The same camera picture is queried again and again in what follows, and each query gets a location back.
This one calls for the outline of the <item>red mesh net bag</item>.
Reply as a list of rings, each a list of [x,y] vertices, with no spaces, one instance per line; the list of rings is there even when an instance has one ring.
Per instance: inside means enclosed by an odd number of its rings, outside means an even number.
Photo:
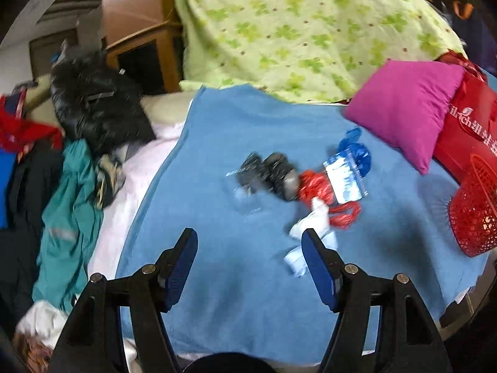
[[[348,228],[361,214],[361,205],[356,201],[349,201],[342,205],[329,208],[329,224],[340,229]]]

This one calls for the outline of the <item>blue fleece blanket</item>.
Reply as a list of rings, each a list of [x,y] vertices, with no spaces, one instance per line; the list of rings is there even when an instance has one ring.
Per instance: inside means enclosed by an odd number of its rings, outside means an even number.
[[[179,303],[164,316],[175,352],[242,352],[295,365],[319,362],[336,315],[309,275],[296,277],[285,255],[288,232],[305,214],[297,201],[265,192],[259,204],[234,197],[232,173],[252,152],[282,152],[300,170],[318,169],[352,124],[340,107],[288,104],[248,85],[200,89],[181,137],[162,164],[130,228],[118,276],[135,273],[173,247],[187,227],[198,252]],[[466,256],[446,214],[457,191],[437,163],[418,173],[403,155],[369,132],[372,154],[361,214],[336,233],[347,263],[368,274],[413,281],[431,316],[473,286],[487,256]]]

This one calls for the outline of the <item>wooden pillar cabinet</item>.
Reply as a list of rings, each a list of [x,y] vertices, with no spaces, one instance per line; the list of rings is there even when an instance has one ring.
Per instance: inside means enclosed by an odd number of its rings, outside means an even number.
[[[182,25],[174,0],[102,0],[106,60],[147,94],[176,93]]]

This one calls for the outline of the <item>clear plastic clamshell container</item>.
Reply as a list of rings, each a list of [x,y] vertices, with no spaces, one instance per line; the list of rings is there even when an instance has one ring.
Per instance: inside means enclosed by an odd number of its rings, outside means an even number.
[[[233,208],[244,216],[263,210],[262,193],[265,183],[257,171],[242,167],[224,177],[224,189]]]

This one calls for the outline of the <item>teal garment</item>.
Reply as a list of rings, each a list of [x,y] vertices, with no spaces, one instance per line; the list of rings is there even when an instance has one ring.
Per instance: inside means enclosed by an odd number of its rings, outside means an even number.
[[[63,169],[42,214],[44,231],[34,283],[34,301],[47,301],[69,313],[88,282],[88,265],[103,221],[95,206],[96,172],[85,140],[63,150]]]

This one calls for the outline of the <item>red plastic bag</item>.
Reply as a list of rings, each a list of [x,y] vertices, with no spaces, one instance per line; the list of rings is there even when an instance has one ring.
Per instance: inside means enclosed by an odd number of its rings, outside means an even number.
[[[325,172],[306,170],[300,174],[300,186],[298,198],[307,206],[311,206],[312,200],[317,198],[326,205],[335,202],[335,193]]]

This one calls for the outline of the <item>magenta pillow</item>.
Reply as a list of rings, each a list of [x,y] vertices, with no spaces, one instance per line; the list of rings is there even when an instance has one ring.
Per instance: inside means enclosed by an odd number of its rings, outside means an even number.
[[[464,73],[454,64],[388,60],[349,101],[344,117],[399,149],[425,175]]]

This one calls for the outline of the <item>blue garment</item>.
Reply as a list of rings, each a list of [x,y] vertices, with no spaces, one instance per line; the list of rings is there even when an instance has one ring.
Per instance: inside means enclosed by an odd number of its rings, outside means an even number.
[[[11,179],[13,167],[16,162],[16,154],[0,152],[0,228],[7,227],[7,187]]]

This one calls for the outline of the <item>red mesh waste basket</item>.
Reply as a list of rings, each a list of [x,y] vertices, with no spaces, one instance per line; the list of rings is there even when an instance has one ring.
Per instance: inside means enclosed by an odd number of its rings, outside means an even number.
[[[448,205],[448,216],[466,256],[496,248],[496,173],[484,158],[470,155],[469,169]]]

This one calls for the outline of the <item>red shopping bag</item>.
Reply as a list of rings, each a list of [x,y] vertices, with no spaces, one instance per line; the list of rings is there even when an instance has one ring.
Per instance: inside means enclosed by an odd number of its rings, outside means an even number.
[[[464,70],[434,151],[435,160],[461,183],[472,154],[496,170],[496,91],[483,70],[463,54],[449,51],[438,61]]]

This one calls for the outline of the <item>dark navy bag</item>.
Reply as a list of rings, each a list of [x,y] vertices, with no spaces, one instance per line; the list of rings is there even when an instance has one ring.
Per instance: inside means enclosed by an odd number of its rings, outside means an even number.
[[[496,41],[481,15],[469,2],[452,2],[452,28],[466,44],[468,58],[496,75]]]

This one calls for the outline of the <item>red garment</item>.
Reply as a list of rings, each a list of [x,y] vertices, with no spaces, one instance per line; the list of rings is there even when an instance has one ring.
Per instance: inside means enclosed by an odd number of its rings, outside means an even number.
[[[1,148],[7,152],[19,153],[25,146],[46,140],[52,148],[61,150],[63,137],[61,131],[46,124],[17,118],[5,109],[7,96],[1,96]]]

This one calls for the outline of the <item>beige headboard cushion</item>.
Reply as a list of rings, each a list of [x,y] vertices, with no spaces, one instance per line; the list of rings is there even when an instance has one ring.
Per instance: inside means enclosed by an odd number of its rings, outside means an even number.
[[[51,100],[51,75],[37,77],[37,85],[27,89],[23,115],[38,123],[61,128]],[[141,106],[152,123],[177,124],[186,119],[186,115],[195,92],[145,95]]]

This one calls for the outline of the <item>black puffer jacket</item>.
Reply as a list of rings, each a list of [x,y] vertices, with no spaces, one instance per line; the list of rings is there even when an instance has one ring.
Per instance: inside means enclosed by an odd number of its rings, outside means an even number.
[[[52,65],[51,100],[66,136],[86,140],[96,158],[156,139],[140,90],[107,65],[104,51],[66,47]]]

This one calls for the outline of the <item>green clover quilt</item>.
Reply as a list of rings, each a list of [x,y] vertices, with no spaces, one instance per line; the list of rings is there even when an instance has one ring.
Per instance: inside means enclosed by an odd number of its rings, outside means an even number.
[[[174,0],[184,90],[249,84],[291,103],[334,103],[389,59],[463,44],[426,0]]]

